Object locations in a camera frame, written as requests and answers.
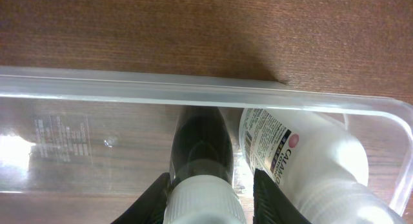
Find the clear plastic container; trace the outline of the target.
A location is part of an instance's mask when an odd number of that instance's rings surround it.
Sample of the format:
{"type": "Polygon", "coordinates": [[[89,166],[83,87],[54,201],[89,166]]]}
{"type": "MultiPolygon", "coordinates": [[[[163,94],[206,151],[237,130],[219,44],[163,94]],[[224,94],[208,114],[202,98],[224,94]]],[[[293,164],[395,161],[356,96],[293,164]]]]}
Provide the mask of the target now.
{"type": "Polygon", "coordinates": [[[1,67],[1,221],[106,223],[158,175],[216,174],[252,217],[253,171],[301,212],[402,215],[412,106],[218,77],[1,67]]]}

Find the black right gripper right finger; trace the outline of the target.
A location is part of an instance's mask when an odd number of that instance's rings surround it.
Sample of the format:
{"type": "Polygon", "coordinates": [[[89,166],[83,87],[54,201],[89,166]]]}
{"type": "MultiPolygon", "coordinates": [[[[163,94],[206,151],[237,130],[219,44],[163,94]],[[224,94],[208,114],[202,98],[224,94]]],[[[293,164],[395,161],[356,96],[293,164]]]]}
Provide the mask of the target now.
{"type": "Polygon", "coordinates": [[[254,171],[253,196],[253,224],[310,224],[263,170],[254,171]]]}

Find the black bottle white cap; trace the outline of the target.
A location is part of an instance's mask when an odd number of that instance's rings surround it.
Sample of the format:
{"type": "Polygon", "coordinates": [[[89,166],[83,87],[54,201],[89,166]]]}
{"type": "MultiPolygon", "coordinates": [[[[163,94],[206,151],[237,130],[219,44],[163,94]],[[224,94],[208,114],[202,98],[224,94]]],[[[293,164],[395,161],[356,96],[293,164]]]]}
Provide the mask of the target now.
{"type": "Polygon", "coordinates": [[[170,177],[164,223],[245,223],[232,182],[232,142],[217,107],[182,108],[172,142],[170,177]]]}

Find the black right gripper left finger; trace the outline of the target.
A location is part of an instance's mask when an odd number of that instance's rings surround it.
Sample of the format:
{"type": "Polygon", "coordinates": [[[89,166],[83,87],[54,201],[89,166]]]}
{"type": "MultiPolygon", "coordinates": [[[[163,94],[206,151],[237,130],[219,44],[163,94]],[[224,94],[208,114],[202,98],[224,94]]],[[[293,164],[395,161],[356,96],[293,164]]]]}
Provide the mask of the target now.
{"type": "Polygon", "coordinates": [[[170,174],[162,173],[112,224],[162,224],[169,187],[170,174]]]}

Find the white calamine lotion bottle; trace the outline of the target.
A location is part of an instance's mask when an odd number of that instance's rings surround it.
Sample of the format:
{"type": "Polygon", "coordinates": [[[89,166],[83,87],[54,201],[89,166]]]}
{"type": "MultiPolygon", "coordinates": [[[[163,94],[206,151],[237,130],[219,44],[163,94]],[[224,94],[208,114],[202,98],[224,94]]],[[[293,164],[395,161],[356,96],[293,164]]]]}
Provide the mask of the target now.
{"type": "Polygon", "coordinates": [[[372,193],[360,141],[313,112],[246,108],[239,144],[252,170],[265,171],[311,223],[403,223],[372,193]]]}

